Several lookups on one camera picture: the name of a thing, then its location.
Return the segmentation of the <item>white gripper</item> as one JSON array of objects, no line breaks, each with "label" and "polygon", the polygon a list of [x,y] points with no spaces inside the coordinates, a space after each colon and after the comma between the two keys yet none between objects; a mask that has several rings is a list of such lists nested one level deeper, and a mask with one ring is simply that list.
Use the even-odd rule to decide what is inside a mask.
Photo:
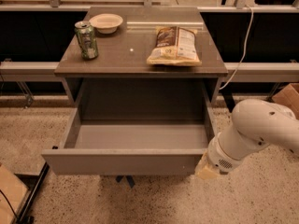
[{"label": "white gripper", "polygon": [[196,165],[194,172],[195,175],[201,179],[213,179],[220,176],[219,170],[222,173],[232,172],[242,162],[243,161],[234,160],[233,158],[229,157],[222,150],[218,139],[214,137],[209,142],[207,153],[205,152],[203,154],[201,160]]}]

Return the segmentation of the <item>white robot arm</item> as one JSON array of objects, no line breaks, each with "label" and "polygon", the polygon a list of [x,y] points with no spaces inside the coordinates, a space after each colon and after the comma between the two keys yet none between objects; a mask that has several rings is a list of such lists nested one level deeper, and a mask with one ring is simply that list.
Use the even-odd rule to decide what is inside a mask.
[{"label": "white robot arm", "polygon": [[248,155],[269,145],[299,155],[299,120],[284,105],[257,99],[241,101],[232,111],[231,124],[209,142],[195,174],[202,179],[227,174]]}]

